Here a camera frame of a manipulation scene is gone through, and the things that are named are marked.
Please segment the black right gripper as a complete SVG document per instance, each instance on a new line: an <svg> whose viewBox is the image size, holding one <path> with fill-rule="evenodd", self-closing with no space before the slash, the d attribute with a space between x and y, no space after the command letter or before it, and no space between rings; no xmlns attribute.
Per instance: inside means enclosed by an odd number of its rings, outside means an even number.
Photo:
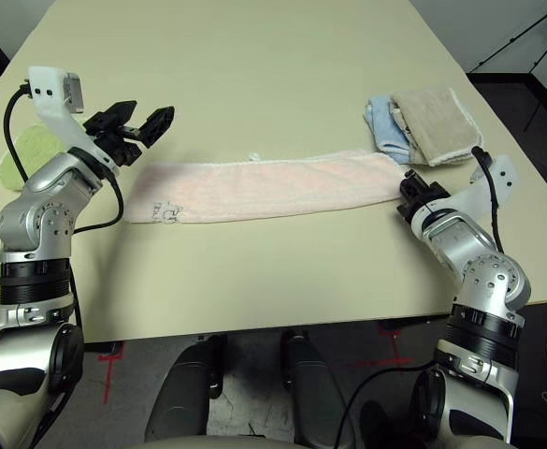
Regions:
<svg viewBox="0 0 547 449"><path fill-rule="evenodd" d="M428 202L449 197L449 192L438 182L431 182L425 189L425 181L414 169L404 174L404 179L400 183L400 193L402 203L396 210L404 220L411 220Z"/></svg>

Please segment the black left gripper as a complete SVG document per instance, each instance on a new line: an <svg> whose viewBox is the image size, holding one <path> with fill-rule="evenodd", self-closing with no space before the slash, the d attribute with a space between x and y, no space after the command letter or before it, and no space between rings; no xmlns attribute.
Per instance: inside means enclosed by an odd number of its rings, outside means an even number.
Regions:
<svg viewBox="0 0 547 449"><path fill-rule="evenodd" d="M117 167L131 166L142 154L137 143L146 148L156 143L174 120L172 106L157 109L139 128L126 126L137 106L136 100L121 101L105 111L96 112L84 123L87 134L94 134L94 144L105 152Z"/></svg>

